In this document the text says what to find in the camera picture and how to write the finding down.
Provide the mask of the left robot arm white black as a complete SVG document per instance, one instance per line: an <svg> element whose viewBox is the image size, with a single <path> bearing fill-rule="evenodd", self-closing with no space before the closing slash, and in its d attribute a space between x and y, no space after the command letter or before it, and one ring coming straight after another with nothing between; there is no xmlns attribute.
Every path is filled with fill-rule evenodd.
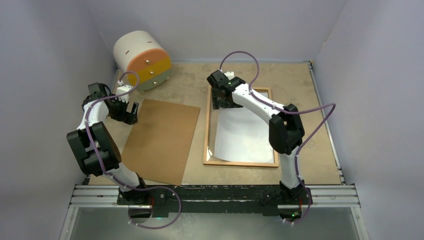
<svg viewBox="0 0 424 240"><path fill-rule="evenodd" d="M119 185L127 200L146 203L149 191L144 180L122 162L121 152L105 125L106 118L134 125L138 122L139 103L127 111L131 85L122 85L116 93L104 83L88 86L89 95L82 103L84 111L76 130L66 135L73 155L85 175L104 176Z"/></svg>

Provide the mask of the brown frame backing board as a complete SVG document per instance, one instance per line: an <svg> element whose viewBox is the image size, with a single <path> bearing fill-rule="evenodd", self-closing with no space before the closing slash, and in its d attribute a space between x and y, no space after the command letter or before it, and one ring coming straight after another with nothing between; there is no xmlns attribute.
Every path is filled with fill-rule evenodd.
<svg viewBox="0 0 424 240"><path fill-rule="evenodd" d="M145 99L121 154L145 180L181 185L200 108Z"/></svg>

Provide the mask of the plant photo print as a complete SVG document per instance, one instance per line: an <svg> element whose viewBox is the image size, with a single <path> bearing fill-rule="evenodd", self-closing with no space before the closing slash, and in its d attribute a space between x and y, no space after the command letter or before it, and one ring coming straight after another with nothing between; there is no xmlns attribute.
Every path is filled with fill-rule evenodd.
<svg viewBox="0 0 424 240"><path fill-rule="evenodd" d="M245 107L219 109L213 154L228 162L274 163L269 126Z"/></svg>

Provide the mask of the wooden picture frame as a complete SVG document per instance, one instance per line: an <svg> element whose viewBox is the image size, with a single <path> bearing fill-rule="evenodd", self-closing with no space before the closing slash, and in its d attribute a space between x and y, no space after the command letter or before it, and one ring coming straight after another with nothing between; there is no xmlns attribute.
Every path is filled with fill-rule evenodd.
<svg viewBox="0 0 424 240"><path fill-rule="evenodd" d="M265 167L277 168L280 165L279 156L276 151L274 152L274 163L249 163L249 162L231 162L221 160L214 155L215 138L218 123L218 111L220 109L213 109L212 107L212 91L207 93L206 104L206 120L205 120L205 140L204 140L204 153L203 164L211 166L237 166L237 167Z"/></svg>

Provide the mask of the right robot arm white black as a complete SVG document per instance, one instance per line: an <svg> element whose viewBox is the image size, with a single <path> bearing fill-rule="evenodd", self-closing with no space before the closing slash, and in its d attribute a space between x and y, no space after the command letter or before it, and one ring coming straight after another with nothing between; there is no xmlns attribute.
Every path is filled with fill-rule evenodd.
<svg viewBox="0 0 424 240"><path fill-rule="evenodd" d="M297 107L275 102L259 94L240 77L230 78L220 70L211 73L206 80L211 87L215 110L223 106L243 107L268 125L268 142L282 164L280 196L284 202L294 203L305 188L299 164L305 129Z"/></svg>

